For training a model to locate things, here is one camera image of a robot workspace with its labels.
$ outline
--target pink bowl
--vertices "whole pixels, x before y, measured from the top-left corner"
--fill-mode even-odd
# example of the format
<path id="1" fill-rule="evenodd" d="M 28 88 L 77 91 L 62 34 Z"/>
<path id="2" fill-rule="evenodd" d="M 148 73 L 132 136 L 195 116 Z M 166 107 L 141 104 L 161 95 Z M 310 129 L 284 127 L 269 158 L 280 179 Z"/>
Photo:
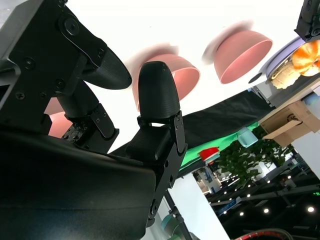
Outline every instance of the pink bowl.
<path id="1" fill-rule="evenodd" d="M 183 57 L 175 54 L 162 54 L 155 56 L 146 62 L 154 61 L 166 63 L 171 70 L 180 101 L 184 97 L 186 97 L 197 85 L 200 78 L 200 72 L 195 66 L 193 66 Z M 138 89 L 139 81 L 136 79 L 132 82 L 132 91 L 135 105 L 138 111 L 140 111 Z"/>
<path id="2" fill-rule="evenodd" d="M 58 112 L 50 115 L 52 126 L 49 136 L 62 138 L 67 130 L 72 126 L 72 122 L 66 119 L 65 112 Z"/>
<path id="3" fill-rule="evenodd" d="M 252 70 L 268 54 L 273 42 L 251 30 L 238 32 L 219 46 L 214 68 L 222 84 L 229 84 Z"/>

